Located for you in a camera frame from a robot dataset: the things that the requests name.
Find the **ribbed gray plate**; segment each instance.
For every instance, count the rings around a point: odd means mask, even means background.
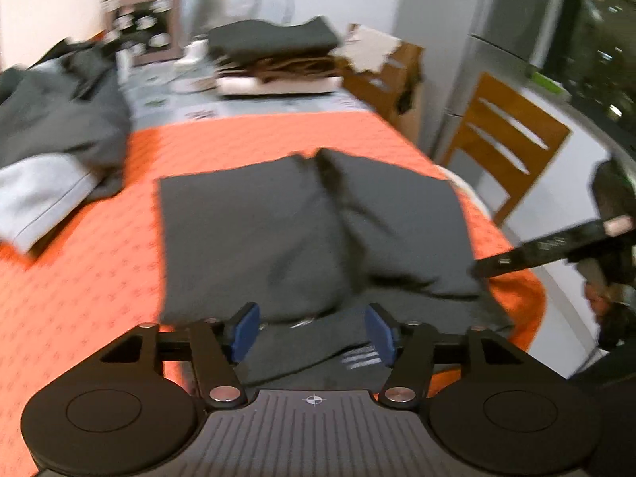
[[[45,473],[42,477],[54,477]],[[414,413],[365,391],[260,391],[212,414],[198,438],[144,477],[479,477],[441,450]],[[568,477],[584,477],[582,471]]]

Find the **green object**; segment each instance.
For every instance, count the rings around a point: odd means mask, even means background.
[[[532,82],[544,89],[547,89],[550,93],[554,93],[555,95],[561,95],[561,93],[564,92],[564,88],[561,84],[553,81],[550,78],[547,78],[545,75],[539,72],[534,72],[532,74]]]

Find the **metal screw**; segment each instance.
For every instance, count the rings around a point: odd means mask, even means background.
[[[415,391],[408,387],[391,387],[384,393],[389,401],[406,403],[415,399]]]
[[[220,385],[210,391],[210,398],[217,402],[233,402],[240,398],[240,390],[231,385]]]

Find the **orange tablecloth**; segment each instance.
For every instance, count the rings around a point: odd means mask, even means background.
[[[125,189],[91,204],[37,261],[0,247],[0,476],[36,470],[20,435],[27,400],[82,359],[145,321],[163,300],[157,180],[233,169],[319,147],[444,178],[390,126],[366,112],[248,116],[164,126],[130,139]],[[504,235],[462,194],[475,256],[510,248]],[[545,312],[545,292],[530,271],[494,278],[495,298],[528,349]],[[170,375],[178,380],[177,375]],[[456,378],[438,375],[438,389]]]

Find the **crosshair symbol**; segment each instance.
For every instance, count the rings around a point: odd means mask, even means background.
[[[322,402],[324,402],[324,400],[320,398],[319,396],[312,394],[311,396],[308,396],[307,398],[305,398],[303,402],[307,402],[310,405],[313,405],[314,407],[316,407],[317,405],[320,405]]]

